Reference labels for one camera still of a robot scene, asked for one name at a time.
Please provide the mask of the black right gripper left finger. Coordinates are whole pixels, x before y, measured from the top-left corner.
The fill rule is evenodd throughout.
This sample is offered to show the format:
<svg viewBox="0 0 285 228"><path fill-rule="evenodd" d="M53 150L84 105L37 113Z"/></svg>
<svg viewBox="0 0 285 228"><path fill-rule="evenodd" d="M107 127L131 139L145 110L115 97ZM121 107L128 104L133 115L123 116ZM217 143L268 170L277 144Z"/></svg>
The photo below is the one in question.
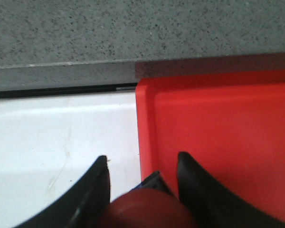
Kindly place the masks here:
<svg viewBox="0 0 285 228"><path fill-rule="evenodd" d="M110 198L107 157L101 155L67 192L16 227L94 228Z"/></svg>

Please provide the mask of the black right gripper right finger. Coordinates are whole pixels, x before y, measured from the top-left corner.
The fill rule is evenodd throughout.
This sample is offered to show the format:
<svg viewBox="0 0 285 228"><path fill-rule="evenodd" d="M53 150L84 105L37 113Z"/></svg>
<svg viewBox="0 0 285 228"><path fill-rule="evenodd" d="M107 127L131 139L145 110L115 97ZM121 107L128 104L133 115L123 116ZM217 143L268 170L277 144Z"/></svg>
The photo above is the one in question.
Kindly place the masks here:
<svg viewBox="0 0 285 228"><path fill-rule="evenodd" d="M179 200L201 228L285 228L211 176L188 152L178 154Z"/></svg>

